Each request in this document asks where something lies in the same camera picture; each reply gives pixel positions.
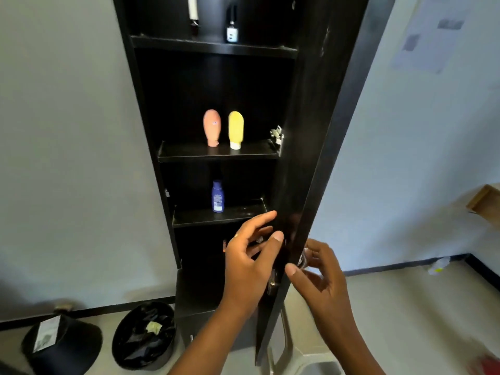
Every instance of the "fingernail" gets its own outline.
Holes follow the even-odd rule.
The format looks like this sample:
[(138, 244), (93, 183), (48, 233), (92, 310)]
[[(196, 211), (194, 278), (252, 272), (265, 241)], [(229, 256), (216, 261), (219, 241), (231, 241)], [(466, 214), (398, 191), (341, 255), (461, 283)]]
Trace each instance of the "fingernail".
[(271, 237), (274, 238), (275, 240), (277, 240), (278, 242), (283, 242), (283, 239), (284, 239), (283, 232), (280, 232), (279, 230), (277, 232), (274, 232), (271, 235)]
[(293, 274), (298, 271), (298, 267), (293, 263), (287, 263), (284, 267), (284, 271), (288, 277), (292, 277)]

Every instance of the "blue bottle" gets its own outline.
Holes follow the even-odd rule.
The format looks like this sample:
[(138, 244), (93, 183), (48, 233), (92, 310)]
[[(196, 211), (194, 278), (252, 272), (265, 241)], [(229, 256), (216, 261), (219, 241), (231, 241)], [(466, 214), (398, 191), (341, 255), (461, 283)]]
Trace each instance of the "blue bottle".
[(224, 191), (220, 180), (214, 180), (214, 186), (212, 187), (212, 210), (215, 213), (224, 211)]

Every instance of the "white container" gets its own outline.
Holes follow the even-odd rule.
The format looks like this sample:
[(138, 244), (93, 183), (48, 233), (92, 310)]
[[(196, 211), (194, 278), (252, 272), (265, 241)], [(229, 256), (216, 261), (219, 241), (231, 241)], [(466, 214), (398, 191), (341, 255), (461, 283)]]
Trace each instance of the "white container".
[(428, 272), (431, 275), (437, 275), (442, 271), (443, 268), (445, 268), (447, 265), (449, 265), (450, 257), (443, 257), (441, 259), (438, 259), (434, 262), (434, 264), (429, 268)]

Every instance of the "bottle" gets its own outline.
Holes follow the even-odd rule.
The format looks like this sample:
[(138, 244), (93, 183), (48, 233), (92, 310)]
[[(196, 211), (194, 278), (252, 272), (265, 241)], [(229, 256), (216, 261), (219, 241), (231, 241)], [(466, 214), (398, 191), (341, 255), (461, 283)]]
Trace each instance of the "bottle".
[(218, 137), (221, 133), (221, 116), (216, 110), (209, 109), (203, 116), (203, 129), (207, 136), (207, 142), (210, 147), (218, 146)]
[(239, 150), (243, 142), (243, 116), (233, 111), (229, 113), (229, 147)]
[(214, 180), (214, 186), (212, 187), (212, 210), (215, 213), (224, 211), (224, 191), (220, 180)]
[(198, 36), (199, 31), (199, 21), (198, 21), (198, 1), (197, 0), (187, 0), (188, 1), (188, 12), (189, 20), (191, 26), (191, 35), (193, 37)]
[(450, 257), (443, 257), (441, 259), (436, 260), (434, 264), (429, 268), (428, 273), (431, 275), (437, 275), (442, 271), (443, 268), (449, 265), (449, 260)]
[(238, 29), (234, 25), (236, 23), (236, 5), (229, 6), (229, 24), (226, 27), (226, 40), (229, 43), (238, 42)]

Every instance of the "pink bottle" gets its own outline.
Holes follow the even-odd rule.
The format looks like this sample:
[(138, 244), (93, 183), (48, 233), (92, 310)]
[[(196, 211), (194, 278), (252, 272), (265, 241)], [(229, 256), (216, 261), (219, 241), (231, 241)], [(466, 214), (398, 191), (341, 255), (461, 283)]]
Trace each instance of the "pink bottle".
[(218, 146), (218, 136), (221, 133), (221, 116), (216, 110), (209, 109), (203, 116), (203, 128), (210, 147)]

